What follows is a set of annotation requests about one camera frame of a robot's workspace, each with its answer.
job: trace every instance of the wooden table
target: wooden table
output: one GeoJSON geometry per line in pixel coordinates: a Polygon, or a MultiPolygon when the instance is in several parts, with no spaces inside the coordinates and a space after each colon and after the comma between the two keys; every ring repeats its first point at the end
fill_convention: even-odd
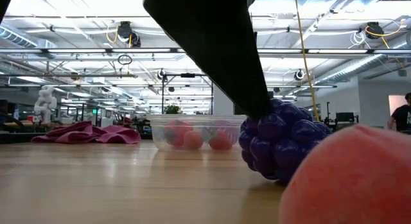
{"type": "Polygon", "coordinates": [[[152,141],[0,146],[0,223],[277,223],[282,187],[240,152],[152,141]]]}

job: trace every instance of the person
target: person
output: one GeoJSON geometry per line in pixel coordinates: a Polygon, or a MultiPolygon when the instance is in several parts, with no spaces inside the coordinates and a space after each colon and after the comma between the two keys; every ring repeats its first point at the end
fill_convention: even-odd
{"type": "Polygon", "coordinates": [[[394,129],[394,122],[397,131],[411,134],[411,92],[405,95],[406,105],[397,108],[391,115],[388,128],[394,129]]]}

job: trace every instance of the clear plastic container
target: clear plastic container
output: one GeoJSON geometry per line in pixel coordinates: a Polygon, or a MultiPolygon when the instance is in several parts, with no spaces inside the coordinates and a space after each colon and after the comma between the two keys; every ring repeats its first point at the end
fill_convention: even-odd
{"type": "Polygon", "coordinates": [[[159,150],[234,150],[246,116],[149,115],[159,150]]]}

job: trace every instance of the pink cloth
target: pink cloth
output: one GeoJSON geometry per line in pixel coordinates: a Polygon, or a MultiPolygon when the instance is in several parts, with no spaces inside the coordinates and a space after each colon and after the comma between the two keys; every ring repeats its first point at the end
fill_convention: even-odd
{"type": "Polygon", "coordinates": [[[82,121],[71,126],[59,126],[44,136],[34,137],[32,142],[56,142],[64,144],[125,143],[137,144],[140,134],[129,128],[110,125],[105,128],[94,127],[91,121],[82,121]]]}

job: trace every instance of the black shirt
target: black shirt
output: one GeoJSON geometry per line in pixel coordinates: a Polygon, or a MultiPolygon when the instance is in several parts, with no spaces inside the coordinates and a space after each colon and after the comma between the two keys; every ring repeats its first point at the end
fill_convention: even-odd
{"type": "Polygon", "coordinates": [[[397,131],[411,130],[411,106],[403,105],[397,108],[392,117],[396,120],[397,131]]]}

